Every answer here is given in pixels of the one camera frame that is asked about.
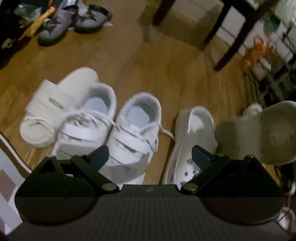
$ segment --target wooden chair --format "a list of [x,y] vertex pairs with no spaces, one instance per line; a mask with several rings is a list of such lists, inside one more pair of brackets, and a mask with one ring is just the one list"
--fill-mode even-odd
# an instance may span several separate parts
[[[208,44],[211,39],[216,35],[218,29],[221,27],[223,20],[225,19],[228,11],[231,7],[234,7],[245,17],[245,23],[243,24],[241,31],[236,37],[233,45],[229,48],[228,52],[220,59],[220,61],[214,66],[214,70],[220,71],[233,57],[233,55],[239,50],[240,46],[245,41],[249,32],[252,30],[256,22],[274,6],[279,0],[266,0],[257,9],[255,9],[249,2],[249,0],[221,0],[224,3],[222,12],[220,13],[216,24],[211,32],[204,40],[205,44]],[[158,27],[169,9],[172,7],[175,0],[162,0],[159,8],[157,9],[152,25]]]

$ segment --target shoe logo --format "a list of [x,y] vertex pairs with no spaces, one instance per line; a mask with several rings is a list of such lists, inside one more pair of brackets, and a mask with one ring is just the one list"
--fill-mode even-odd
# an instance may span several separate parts
[[52,103],[53,105],[55,105],[56,107],[58,107],[61,110],[64,110],[64,106],[62,106],[59,102],[57,102],[55,99],[49,97],[49,102]]

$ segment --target gray slipper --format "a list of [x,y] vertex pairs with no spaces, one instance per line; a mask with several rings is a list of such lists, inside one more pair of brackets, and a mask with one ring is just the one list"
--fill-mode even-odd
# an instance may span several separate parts
[[38,43],[42,46],[53,45],[65,37],[68,28],[78,13],[78,6],[72,5],[64,9],[57,9],[38,35]]
[[93,33],[99,31],[111,18],[112,13],[108,9],[92,4],[83,16],[76,17],[74,30],[79,33]]

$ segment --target dark furniture leg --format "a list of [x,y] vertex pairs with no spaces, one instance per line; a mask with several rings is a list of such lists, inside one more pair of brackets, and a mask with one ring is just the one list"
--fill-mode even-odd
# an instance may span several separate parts
[[239,50],[240,46],[243,44],[249,32],[254,27],[255,23],[256,22],[253,21],[245,22],[235,42],[229,48],[228,52],[219,60],[219,62],[214,67],[214,70],[220,71],[228,63],[228,61],[233,57],[233,55]]
[[[293,55],[293,57],[291,58],[291,60],[289,61],[289,65],[292,65],[296,62],[296,54]],[[288,71],[287,67],[284,65],[278,72],[276,72],[274,74],[274,79],[277,80],[278,78],[281,77],[281,75],[283,73],[285,73],[286,71]]]
[[208,34],[208,36],[205,38],[204,43],[208,44],[212,38],[216,35],[219,27],[222,25],[223,20],[225,19],[228,11],[230,10],[231,5],[225,5],[217,19],[217,22],[215,23],[213,29],[211,30],[211,32]]
[[168,13],[169,9],[174,4],[175,0],[162,0],[159,8],[157,9],[153,20],[152,25],[158,27],[166,14]]

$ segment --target white sneaker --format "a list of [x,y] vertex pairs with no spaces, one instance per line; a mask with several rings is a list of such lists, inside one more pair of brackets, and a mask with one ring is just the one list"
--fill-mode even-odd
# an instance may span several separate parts
[[175,135],[176,144],[170,155],[162,184],[176,184],[180,189],[201,172],[192,160],[192,147],[199,145],[212,154],[216,151],[218,144],[215,140],[215,126],[211,113],[202,106],[182,110],[176,120]]
[[113,89],[102,83],[92,85],[81,108],[66,113],[67,122],[52,150],[58,160],[89,154],[105,143],[116,111]]
[[138,93],[129,99],[116,118],[107,146],[109,160],[99,171],[112,182],[142,184],[153,153],[158,149],[158,132],[174,139],[161,126],[161,106],[149,93]]

